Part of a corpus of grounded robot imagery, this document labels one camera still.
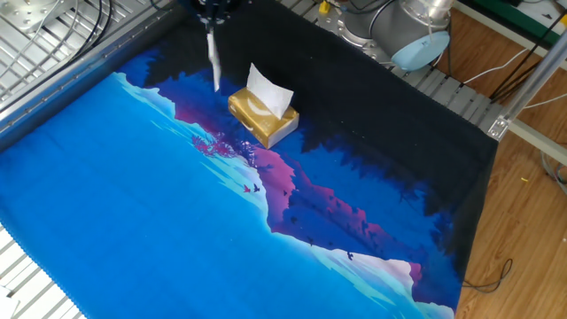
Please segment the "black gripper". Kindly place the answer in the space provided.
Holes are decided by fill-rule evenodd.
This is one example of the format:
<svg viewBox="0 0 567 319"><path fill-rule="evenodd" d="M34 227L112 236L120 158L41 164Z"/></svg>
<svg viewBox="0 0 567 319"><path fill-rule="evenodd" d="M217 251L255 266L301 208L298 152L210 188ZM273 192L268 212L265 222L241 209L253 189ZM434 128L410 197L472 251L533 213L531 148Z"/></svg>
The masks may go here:
<svg viewBox="0 0 567 319"><path fill-rule="evenodd" d="M194 5L198 6L199 21L205 25L205 30L209 33L212 28L226 21L229 15L228 7L238 7L239 0L194 0Z"/></svg>

